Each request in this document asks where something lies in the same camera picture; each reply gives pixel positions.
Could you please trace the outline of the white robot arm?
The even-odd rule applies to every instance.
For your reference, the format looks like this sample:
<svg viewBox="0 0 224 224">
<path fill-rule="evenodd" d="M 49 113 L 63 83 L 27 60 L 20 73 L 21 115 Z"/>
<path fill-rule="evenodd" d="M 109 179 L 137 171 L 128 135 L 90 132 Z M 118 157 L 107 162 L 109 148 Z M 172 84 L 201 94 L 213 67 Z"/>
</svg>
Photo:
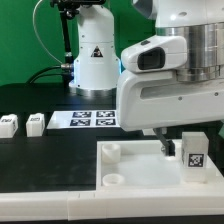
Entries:
<svg viewBox="0 0 224 224">
<path fill-rule="evenodd" d="M 132 0 L 156 33 L 122 54 L 114 18 L 98 3 L 78 7 L 79 55 L 72 88 L 114 92 L 120 127 L 151 129 L 224 119 L 224 0 Z"/>
</svg>

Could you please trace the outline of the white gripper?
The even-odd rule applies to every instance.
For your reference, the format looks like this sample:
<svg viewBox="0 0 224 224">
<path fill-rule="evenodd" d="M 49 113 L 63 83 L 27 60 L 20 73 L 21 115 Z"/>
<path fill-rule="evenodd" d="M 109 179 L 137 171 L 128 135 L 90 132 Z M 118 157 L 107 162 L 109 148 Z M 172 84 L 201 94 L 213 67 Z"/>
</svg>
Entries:
<svg viewBox="0 0 224 224">
<path fill-rule="evenodd" d="M 119 77 L 116 112 L 125 131 L 153 129 L 165 156 L 175 155 L 175 144 L 162 129 L 224 119 L 224 77 L 202 82 L 178 82 L 174 71 Z"/>
</svg>

